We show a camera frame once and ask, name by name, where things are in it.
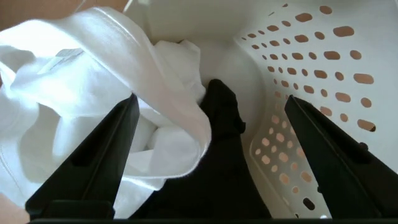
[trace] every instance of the black cloth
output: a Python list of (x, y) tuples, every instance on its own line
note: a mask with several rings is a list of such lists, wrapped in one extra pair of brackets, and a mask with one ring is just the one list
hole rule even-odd
[(200, 105), (209, 117), (212, 141), (198, 167), (169, 179), (130, 218), (270, 218), (243, 156), (235, 94), (212, 80)]

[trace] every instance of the white cloth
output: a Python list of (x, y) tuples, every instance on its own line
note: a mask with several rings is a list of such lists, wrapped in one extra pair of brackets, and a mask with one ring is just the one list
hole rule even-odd
[[(133, 142), (128, 161), (140, 165), (126, 166), (116, 217), (134, 212), (166, 178), (191, 172), (210, 143), (210, 124), (166, 58), (133, 21), (107, 7), (0, 32), (0, 192), (23, 207), (131, 92), (185, 138), (184, 156), (176, 156), (178, 145), (145, 153), (139, 152), (144, 141)], [(151, 125), (140, 118), (147, 139)]]

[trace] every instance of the perforated basket wall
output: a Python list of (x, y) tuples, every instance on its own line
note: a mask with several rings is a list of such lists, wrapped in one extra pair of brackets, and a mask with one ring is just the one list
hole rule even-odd
[(397, 24), (395, 1), (294, 0), (278, 2), (236, 37), (266, 82), (250, 158), (297, 217), (331, 216), (284, 113), (291, 94), (398, 170)]

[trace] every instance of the laundry basket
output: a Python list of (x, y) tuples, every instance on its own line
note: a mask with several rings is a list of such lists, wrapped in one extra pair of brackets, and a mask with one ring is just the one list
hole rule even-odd
[(289, 95), (398, 170), (395, 0), (131, 0), (124, 13), (154, 43), (197, 44), (202, 82), (235, 92), (246, 160), (274, 218), (331, 218), (284, 112)]

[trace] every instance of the laundry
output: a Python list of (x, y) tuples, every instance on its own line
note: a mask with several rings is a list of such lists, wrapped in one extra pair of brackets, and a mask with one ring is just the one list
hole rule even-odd
[(169, 179), (130, 218), (271, 218), (250, 176), (235, 94), (212, 80), (200, 105), (210, 119), (212, 141), (189, 175)]
[[(24, 207), (131, 92), (143, 111), (146, 106), (165, 123), (141, 114), (127, 159), (140, 163), (127, 163), (115, 217), (128, 217), (165, 179), (196, 168), (211, 139), (208, 118), (197, 105), (204, 94), (200, 51), (188, 41), (162, 46), (157, 50), (140, 27), (107, 7), (56, 21), (31, 20), (0, 32), (0, 180), (7, 183), (0, 192)], [(152, 138), (158, 127), (161, 138)], [(182, 144), (164, 144), (167, 131), (172, 139), (184, 138)]]

